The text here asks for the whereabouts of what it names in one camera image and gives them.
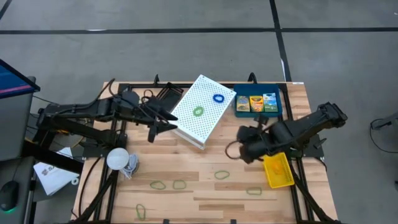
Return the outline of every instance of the yellow tray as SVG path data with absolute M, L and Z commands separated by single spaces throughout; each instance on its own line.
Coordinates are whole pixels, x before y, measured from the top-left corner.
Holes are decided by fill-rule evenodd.
M 294 185 L 292 171 L 284 152 L 263 157 L 268 183 L 272 189 Z

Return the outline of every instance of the white ball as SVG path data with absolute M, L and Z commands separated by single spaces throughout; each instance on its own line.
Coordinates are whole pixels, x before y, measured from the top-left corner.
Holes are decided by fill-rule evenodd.
M 129 153 L 123 148 L 116 148 L 109 152 L 106 163 L 112 170 L 121 170 L 129 162 Z

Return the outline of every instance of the black floor stripe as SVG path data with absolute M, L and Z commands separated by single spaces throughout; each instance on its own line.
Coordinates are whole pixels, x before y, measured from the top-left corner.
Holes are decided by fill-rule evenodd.
M 11 2 L 12 0 L 7 0 L 6 3 L 4 3 L 4 5 L 2 6 L 0 11 L 0 20 L 4 16 L 4 13 L 6 13 L 8 6 L 10 6 Z
M 398 27 L 281 28 L 281 32 L 398 32 Z
M 0 34 L 189 34 L 274 32 L 274 28 L 176 28 L 176 29 L 105 29 L 105 30 L 0 30 Z
M 276 39 L 278 41 L 280 59 L 283 61 L 282 66 L 283 66 L 284 73 L 285 73 L 285 81 L 291 82 L 292 76 L 290 75 L 289 63 L 287 61 L 284 38 L 281 33 L 278 11 L 276 9 L 275 0 L 269 0 L 269 4 L 271 5 L 272 18 L 274 20 L 274 25 L 275 25 L 275 33 L 276 33 Z

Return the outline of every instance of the monitor screen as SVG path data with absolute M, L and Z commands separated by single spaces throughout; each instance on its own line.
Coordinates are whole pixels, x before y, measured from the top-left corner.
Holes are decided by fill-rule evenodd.
M 15 71 L 5 62 L 0 63 L 0 99 L 38 91 L 38 86 Z

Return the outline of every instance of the wooden tabletop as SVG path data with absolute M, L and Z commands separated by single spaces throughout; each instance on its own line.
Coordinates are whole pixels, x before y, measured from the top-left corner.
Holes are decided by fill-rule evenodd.
M 113 84 L 114 92 L 117 92 L 118 85 Z M 294 118 L 309 114 L 311 111 L 305 86 L 302 83 L 287 83 L 287 87 Z M 140 96 L 144 90 L 134 89 Z M 151 90 L 156 95 L 160 89 Z M 109 97 L 109 93 L 105 91 L 102 97 Z M 207 140 L 206 149 L 202 151 L 171 131 L 159 134 L 154 143 L 149 143 L 147 127 L 128 124 L 127 150 L 139 155 L 140 166 L 131 180 L 119 174 L 112 223 L 161 223 L 165 218 L 171 223 L 229 223 L 231 219 L 236 219 L 238 223 L 295 223 L 289 187 L 271 189 L 260 162 L 247 165 L 225 156 L 225 146 L 236 139 L 241 125 L 255 126 L 256 122 L 252 118 L 236 118 L 233 108 L 229 107 Z M 108 129 L 110 126 L 110 123 L 94 123 L 98 129 Z M 73 208 L 75 213 L 78 213 L 83 181 L 95 160 L 88 159 L 85 162 Z M 310 193 L 326 214 L 337 219 L 325 167 L 315 159 L 303 159 L 303 163 Z M 83 209 L 97 194 L 102 167 L 103 159 L 87 181 Z M 227 170 L 230 176 L 224 180 L 215 179 L 214 174 L 219 170 Z M 155 180 L 161 180 L 166 189 L 152 189 L 150 183 Z M 174 190 L 175 180 L 184 180 L 186 189 Z M 248 195 L 246 189 L 249 187 L 261 187 L 262 194 Z M 300 192 L 299 199 L 303 219 L 306 219 Z M 100 219 L 105 218 L 107 202 L 108 195 L 105 195 Z M 137 204 L 146 208 L 144 221 L 137 217 Z

